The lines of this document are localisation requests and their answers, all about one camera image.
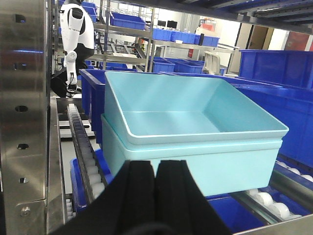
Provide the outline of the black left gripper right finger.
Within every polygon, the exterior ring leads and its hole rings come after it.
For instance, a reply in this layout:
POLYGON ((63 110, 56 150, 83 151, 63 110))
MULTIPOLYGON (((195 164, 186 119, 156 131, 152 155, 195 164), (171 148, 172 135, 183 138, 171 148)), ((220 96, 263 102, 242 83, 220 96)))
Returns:
POLYGON ((155 181, 156 220, 176 235, 230 235, 195 183, 186 161, 161 161, 155 181))

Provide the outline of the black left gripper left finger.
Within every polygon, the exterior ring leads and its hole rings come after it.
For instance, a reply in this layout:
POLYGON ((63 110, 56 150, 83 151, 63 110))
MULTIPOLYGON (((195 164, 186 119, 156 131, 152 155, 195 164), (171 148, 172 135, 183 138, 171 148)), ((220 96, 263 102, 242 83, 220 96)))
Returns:
POLYGON ((55 235, 153 235, 154 172, 148 161, 125 161, 104 191, 55 235))

